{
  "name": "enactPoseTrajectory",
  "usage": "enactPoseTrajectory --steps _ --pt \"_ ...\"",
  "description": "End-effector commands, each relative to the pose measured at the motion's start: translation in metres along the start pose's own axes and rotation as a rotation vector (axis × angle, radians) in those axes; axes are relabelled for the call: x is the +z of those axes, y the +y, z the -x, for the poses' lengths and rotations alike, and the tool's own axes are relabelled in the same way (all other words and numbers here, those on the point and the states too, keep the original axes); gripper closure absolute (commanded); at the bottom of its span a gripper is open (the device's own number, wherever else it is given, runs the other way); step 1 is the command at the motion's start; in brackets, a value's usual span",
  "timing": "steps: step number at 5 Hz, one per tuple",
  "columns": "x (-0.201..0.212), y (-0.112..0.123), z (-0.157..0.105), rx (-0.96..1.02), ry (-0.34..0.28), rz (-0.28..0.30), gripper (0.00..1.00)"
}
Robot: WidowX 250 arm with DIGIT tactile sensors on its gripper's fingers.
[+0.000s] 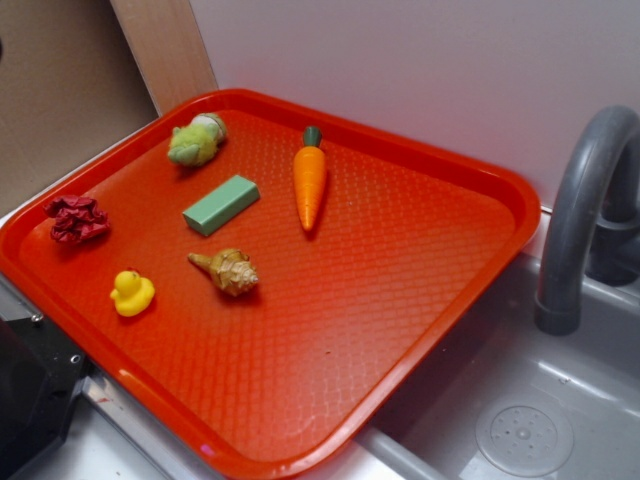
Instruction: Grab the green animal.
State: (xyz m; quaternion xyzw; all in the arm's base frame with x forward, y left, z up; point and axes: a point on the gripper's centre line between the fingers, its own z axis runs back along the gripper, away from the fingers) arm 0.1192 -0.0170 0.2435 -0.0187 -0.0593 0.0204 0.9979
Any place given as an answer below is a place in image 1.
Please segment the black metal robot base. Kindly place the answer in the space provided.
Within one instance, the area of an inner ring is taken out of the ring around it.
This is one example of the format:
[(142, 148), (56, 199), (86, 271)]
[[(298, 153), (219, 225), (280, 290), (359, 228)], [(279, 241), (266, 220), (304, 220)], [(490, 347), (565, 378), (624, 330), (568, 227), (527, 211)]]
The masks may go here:
[(64, 444), (86, 374), (86, 354), (49, 318), (1, 320), (3, 479)]

